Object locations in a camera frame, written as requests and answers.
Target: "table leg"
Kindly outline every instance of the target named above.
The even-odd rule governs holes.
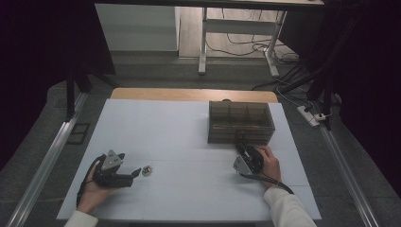
[[[203,18],[201,22],[201,44],[200,44],[200,67],[199,75],[206,73],[206,26],[207,26],[207,8],[202,10]]]
[[[272,57],[272,53],[274,51],[275,43],[277,42],[278,35],[280,34],[281,26],[283,25],[285,17],[286,17],[285,11],[278,12],[278,18],[276,19],[274,33],[271,36],[271,40],[270,40],[268,49],[265,50],[265,57],[266,57],[266,60],[268,61],[270,73],[271,73],[271,76],[274,78],[278,77],[280,75],[278,74],[277,67],[274,64],[274,59]]]

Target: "hand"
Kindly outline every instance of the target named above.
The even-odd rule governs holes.
[[[104,202],[116,188],[104,188],[93,182],[92,179],[95,173],[94,166],[89,173],[88,179],[86,179],[87,184],[85,185],[85,190],[80,198],[77,210],[85,214],[90,215],[95,208],[97,208],[102,202]]]
[[[263,168],[260,173],[261,177],[271,177],[274,180],[281,182],[280,163],[273,152],[268,146],[256,148],[257,151],[263,156]],[[272,183],[264,182],[268,188],[272,186]]]

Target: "small metal object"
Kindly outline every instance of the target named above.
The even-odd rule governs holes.
[[[145,166],[142,168],[142,175],[144,175],[144,177],[147,177],[148,175],[150,175],[150,173],[151,173],[150,166]]]

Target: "white tabletop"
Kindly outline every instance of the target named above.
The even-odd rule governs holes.
[[[269,146],[282,180],[320,219],[281,104],[269,104],[276,131]],[[98,218],[123,221],[236,222],[270,220],[262,183],[233,169],[234,145],[207,144],[208,102],[108,99],[58,218],[70,218],[90,163],[113,149],[126,153],[118,173],[151,166],[132,187],[114,191]]]

